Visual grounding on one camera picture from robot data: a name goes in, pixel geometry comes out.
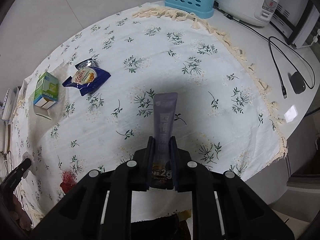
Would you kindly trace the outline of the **person's left hand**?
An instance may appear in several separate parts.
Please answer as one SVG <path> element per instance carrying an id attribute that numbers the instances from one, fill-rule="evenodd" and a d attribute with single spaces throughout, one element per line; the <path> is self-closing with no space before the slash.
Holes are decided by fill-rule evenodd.
<path id="1" fill-rule="evenodd" d="M 14 194 L 12 195 L 12 201 L 15 207 L 14 211 L 11 212 L 12 218 L 16 220 L 22 229 L 30 231 L 32 221 L 28 214 L 22 209 L 21 203 Z"/>

